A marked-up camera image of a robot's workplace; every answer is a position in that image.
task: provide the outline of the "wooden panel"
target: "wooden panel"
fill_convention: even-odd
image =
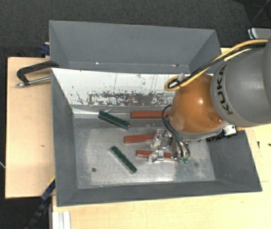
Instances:
[[[18,69],[46,58],[8,59],[5,197],[40,196],[54,176],[50,81],[17,88]],[[28,74],[33,80],[50,70]]]

